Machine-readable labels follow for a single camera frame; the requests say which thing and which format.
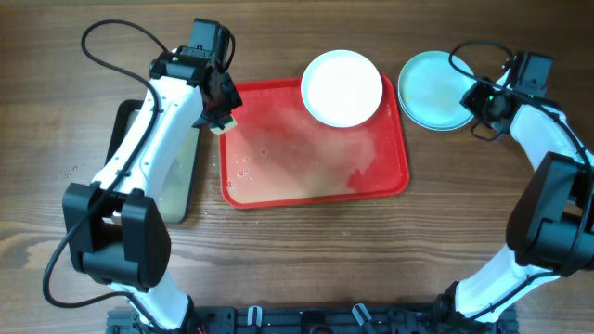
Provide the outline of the white plate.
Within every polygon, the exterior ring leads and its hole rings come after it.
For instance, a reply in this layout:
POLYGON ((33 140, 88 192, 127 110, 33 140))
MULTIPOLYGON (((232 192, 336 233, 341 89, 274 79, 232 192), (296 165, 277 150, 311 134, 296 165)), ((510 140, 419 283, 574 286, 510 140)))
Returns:
POLYGON ((323 124, 355 127, 370 119, 380 107, 381 75, 363 55, 351 50, 332 50, 306 67, 301 96, 309 113, 323 124))

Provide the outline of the light blue plate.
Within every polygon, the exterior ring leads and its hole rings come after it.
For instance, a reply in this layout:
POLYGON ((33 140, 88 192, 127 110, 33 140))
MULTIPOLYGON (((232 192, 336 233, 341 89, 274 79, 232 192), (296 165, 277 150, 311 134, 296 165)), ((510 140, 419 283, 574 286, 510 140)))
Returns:
POLYGON ((435 132, 458 130, 473 119, 473 115, 461 106, 440 107, 433 104, 409 104, 402 99, 399 102, 400 107, 411 121, 435 132))
POLYGON ((447 52, 433 50, 417 54, 405 64, 398 77, 397 92, 399 100, 409 104, 457 107, 474 83, 450 65, 447 52))

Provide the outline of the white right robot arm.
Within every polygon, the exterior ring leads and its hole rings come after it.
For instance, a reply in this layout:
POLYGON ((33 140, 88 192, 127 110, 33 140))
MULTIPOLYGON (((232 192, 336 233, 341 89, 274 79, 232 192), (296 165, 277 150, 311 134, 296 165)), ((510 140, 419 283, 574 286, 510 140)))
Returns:
POLYGON ((593 268, 593 156, 562 109, 544 98, 551 64, 519 52, 502 78, 477 79, 460 102, 511 135, 535 174, 510 215, 503 248, 436 300, 432 325, 446 333, 485 332, 532 290, 593 268))

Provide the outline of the green yellow sponge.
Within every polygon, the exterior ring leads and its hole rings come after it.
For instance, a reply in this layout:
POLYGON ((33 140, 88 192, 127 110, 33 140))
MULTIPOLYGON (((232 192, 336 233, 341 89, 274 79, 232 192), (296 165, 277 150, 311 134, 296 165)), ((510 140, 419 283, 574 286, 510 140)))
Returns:
POLYGON ((238 125, 238 122, 232 115, 225 116, 209 125, 210 131, 215 135, 223 135, 238 125))

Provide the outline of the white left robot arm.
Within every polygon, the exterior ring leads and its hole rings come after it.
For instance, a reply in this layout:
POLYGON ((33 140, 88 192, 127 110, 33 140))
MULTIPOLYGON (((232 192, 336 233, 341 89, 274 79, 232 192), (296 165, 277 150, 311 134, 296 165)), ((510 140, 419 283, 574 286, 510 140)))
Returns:
POLYGON ((73 268, 111 287, 152 333, 201 333, 192 299, 167 271, 171 239, 157 199, 180 146, 192 128, 220 135, 236 126, 241 106, 228 68, 236 42, 217 21, 195 19, 188 45, 164 48, 149 67, 148 89, 134 123, 88 185, 72 183, 62 200, 67 234, 46 267, 43 294, 52 305, 50 277, 68 250, 73 268))

